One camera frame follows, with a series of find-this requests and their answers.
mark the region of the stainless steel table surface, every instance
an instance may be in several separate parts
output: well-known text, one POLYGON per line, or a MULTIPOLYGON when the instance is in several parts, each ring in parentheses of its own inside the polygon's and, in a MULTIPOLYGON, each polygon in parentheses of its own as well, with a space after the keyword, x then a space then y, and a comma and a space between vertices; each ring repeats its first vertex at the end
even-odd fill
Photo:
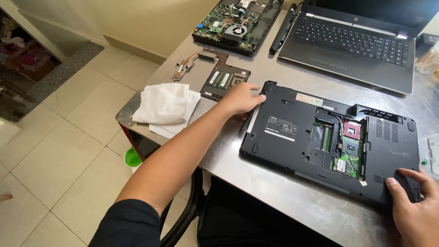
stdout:
MULTIPOLYGON (((203 48, 224 52, 230 55, 227 64, 250 70, 252 73, 249 82, 259 86, 267 80, 277 81, 279 86, 317 97, 348 105, 356 103, 367 105, 415 119, 420 158, 421 160, 427 158, 429 155, 427 137, 439 133, 439 84, 432 77, 415 73, 413 94, 403 96, 289 62, 277 58, 277 55, 269 55, 268 50, 285 15, 286 11, 279 14, 263 45, 253 57, 194 42, 189 35, 145 86, 173 82, 171 77, 180 57, 185 59, 203 48)), ((200 91, 214 67, 214 62, 199 59, 194 62, 195 65, 184 75, 180 83, 189 84, 191 90, 200 91)), ((140 92, 143 89, 144 86, 121 109, 116 119, 125 127, 162 145, 168 140, 167 138, 150 132, 147 124, 131 121, 130 117, 140 105, 140 92)), ((216 102, 202 97, 195 108, 191 122, 214 104, 216 102)), ((391 215, 379 214, 373 208, 346 196, 240 157, 238 151, 245 134, 245 131, 240 130, 243 123, 244 121, 237 117, 227 121, 199 167, 343 246, 398 245, 399 233, 391 215)), ((429 164, 425 169, 431 173, 429 164)))

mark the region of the black laptop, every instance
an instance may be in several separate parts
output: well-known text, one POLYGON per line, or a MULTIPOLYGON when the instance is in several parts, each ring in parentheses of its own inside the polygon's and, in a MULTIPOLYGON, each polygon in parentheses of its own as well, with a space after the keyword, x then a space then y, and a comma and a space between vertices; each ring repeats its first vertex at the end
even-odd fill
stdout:
POLYGON ((279 57, 411 94, 414 38, 435 0, 305 0, 279 57))
POLYGON ((401 176, 419 171, 413 119, 338 102, 267 81, 266 101, 249 118, 240 153, 261 164, 323 184, 374 205, 391 205, 386 178, 396 178, 412 202, 419 184, 401 176))

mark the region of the baseboard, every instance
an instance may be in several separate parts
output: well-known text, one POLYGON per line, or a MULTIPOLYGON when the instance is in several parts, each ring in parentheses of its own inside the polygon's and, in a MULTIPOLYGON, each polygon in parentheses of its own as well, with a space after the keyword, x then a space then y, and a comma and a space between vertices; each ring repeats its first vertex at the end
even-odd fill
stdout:
POLYGON ((144 49, 141 49, 139 47, 136 47, 134 45, 131 45, 129 43, 125 43, 123 41, 120 41, 116 38, 113 38, 111 36, 105 35, 104 38, 108 41, 108 43, 116 48, 119 48, 121 50, 127 51, 133 55, 136 55, 137 57, 141 57, 143 59, 149 60, 151 62, 154 62, 156 64, 163 64, 166 59, 168 59, 166 56, 157 54, 152 51, 147 51, 144 49))

